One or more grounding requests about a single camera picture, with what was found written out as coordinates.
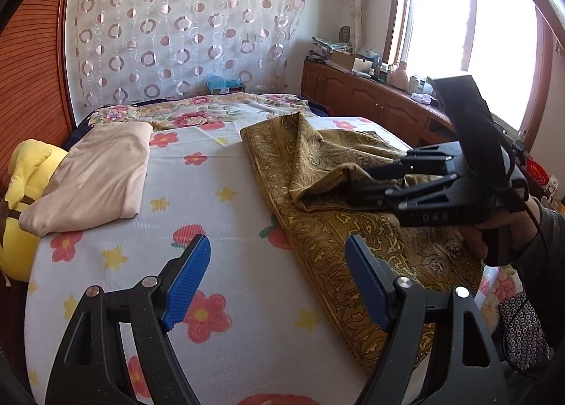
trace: red basket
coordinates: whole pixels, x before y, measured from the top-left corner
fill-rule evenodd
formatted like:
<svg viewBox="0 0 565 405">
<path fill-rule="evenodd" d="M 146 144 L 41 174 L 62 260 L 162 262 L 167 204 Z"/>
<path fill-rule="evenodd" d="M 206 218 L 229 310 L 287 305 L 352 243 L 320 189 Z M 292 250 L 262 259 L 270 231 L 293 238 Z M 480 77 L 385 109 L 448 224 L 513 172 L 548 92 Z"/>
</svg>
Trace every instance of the red basket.
<svg viewBox="0 0 565 405">
<path fill-rule="evenodd" d="M 544 187 L 549 183 L 549 175 L 547 172 L 533 159 L 526 161 L 526 169 L 536 182 Z"/>
</svg>

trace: plastic bag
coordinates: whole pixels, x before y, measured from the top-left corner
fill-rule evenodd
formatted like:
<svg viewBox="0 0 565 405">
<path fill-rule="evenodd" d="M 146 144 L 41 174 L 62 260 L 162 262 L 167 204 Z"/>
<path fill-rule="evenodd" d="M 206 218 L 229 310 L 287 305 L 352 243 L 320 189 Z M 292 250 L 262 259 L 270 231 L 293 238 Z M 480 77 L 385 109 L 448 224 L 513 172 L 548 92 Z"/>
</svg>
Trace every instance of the plastic bag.
<svg viewBox="0 0 565 405">
<path fill-rule="evenodd" d="M 208 75 L 205 79 L 206 86 L 210 91 L 228 90 L 231 88 L 243 88 L 244 84 L 241 80 L 226 80 L 218 75 Z"/>
<path fill-rule="evenodd" d="M 429 105 L 432 102 L 431 95 L 428 94 L 416 94 L 415 92 L 412 93 L 410 97 L 414 102 L 419 102 L 420 104 Z"/>
<path fill-rule="evenodd" d="M 357 53 L 357 56 L 367 60 L 371 60 L 373 62 L 372 67 L 375 69 L 375 71 L 377 71 L 381 66 L 382 57 L 376 50 L 375 46 L 373 47 L 369 45 L 365 46 L 364 48 L 362 48 L 361 51 L 359 51 L 359 53 Z"/>
</svg>

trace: box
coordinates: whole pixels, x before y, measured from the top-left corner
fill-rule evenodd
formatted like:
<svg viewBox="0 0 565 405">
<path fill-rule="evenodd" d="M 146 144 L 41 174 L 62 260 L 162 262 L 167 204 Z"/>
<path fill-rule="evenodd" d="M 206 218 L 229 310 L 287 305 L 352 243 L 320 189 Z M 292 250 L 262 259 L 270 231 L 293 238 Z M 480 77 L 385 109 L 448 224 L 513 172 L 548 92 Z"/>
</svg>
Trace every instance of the box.
<svg viewBox="0 0 565 405">
<path fill-rule="evenodd" d="M 332 55 L 329 57 L 329 60 L 335 65 L 339 65 L 340 67 L 345 68 L 345 70 L 353 69 L 353 64 L 355 63 L 354 56 L 347 53 L 340 53 L 340 51 L 333 51 Z"/>
<path fill-rule="evenodd" d="M 245 86 L 242 88 L 224 88 L 224 89 L 210 89 L 208 88 L 210 95 L 226 95 L 234 94 L 236 92 L 245 92 Z"/>
<path fill-rule="evenodd" d="M 364 60 L 347 53 L 340 53 L 340 51 L 333 51 L 329 60 L 334 64 L 345 68 L 345 70 L 363 72 L 365 74 L 369 73 L 369 70 L 371 70 L 373 65 L 370 60 Z"/>
<path fill-rule="evenodd" d="M 357 58 L 353 63 L 352 70 L 354 72 L 363 72 L 364 74 L 368 74 L 372 67 L 373 61 Z"/>
</svg>

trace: golden patterned cloth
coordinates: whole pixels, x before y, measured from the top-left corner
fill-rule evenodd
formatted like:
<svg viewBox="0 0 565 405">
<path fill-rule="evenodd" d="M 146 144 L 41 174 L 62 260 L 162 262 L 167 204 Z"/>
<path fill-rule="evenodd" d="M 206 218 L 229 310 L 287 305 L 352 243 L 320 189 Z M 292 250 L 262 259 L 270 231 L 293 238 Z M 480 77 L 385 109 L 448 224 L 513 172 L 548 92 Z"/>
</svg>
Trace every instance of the golden patterned cloth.
<svg viewBox="0 0 565 405">
<path fill-rule="evenodd" d="M 340 187 L 366 179 L 365 165 L 390 163 L 402 153 L 372 133 L 317 131 L 300 113 L 242 129 L 259 188 L 285 229 L 292 250 L 355 359 L 370 372 L 386 333 L 371 322 L 344 260 L 345 240 L 360 234 L 393 270 L 426 288 L 476 292 L 482 264 L 464 251 L 454 228 L 401 228 L 392 214 L 355 211 Z M 419 176 L 412 181 L 423 181 Z M 424 328 L 421 359 L 431 349 Z"/>
</svg>

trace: stuffed animal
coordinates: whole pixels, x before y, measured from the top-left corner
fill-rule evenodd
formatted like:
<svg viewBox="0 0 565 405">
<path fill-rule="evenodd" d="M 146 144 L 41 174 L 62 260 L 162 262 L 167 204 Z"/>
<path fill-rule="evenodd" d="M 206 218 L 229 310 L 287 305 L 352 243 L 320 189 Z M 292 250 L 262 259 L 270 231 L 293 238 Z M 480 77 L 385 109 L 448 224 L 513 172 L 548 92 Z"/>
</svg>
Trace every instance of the stuffed animal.
<svg viewBox="0 0 565 405">
<path fill-rule="evenodd" d="M 8 191 L 0 201 L 0 269 L 8 277 L 29 282 L 39 238 L 18 226 L 20 213 L 37 201 L 65 150 L 37 140 L 16 146 L 8 165 Z"/>
</svg>

